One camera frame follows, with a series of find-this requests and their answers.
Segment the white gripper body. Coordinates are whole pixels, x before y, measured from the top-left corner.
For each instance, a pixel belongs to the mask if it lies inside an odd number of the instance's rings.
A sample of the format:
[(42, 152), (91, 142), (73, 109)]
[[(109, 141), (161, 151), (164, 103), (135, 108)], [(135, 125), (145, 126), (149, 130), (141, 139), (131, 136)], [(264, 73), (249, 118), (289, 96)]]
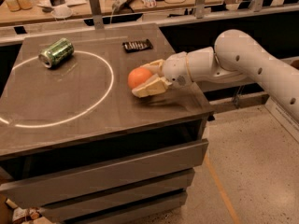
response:
[(171, 55), (164, 61), (162, 68), (164, 77), (172, 83), (173, 88), (182, 88), (192, 84), (187, 69), (187, 53), (180, 52)]

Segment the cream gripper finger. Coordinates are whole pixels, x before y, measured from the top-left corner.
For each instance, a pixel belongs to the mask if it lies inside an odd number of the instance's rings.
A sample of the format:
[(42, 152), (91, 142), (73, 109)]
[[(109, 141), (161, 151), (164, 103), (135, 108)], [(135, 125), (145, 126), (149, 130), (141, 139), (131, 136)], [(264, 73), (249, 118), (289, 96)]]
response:
[(163, 65), (164, 59), (159, 59), (151, 63), (143, 64), (143, 67), (150, 70), (153, 75), (157, 74), (159, 77), (162, 77), (164, 75)]
[(157, 74), (150, 77), (144, 83), (132, 89), (132, 94), (138, 98), (153, 96), (164, 93), (172, 85), (165, 77), (159, 77)]

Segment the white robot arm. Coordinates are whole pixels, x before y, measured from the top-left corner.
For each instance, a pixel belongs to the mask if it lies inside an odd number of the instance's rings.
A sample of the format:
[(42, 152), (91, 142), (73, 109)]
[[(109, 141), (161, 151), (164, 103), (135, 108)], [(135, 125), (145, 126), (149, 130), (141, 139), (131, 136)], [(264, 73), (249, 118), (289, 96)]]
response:
[(234, 82), (249, 77), (294, 120), (299, 120), (299, 70), (269, 54), (239, 30), (221, 33), (212, 47), (180, 52), (142, 66), (151, 77), (132, 89), (138, 98), (194, 82)]

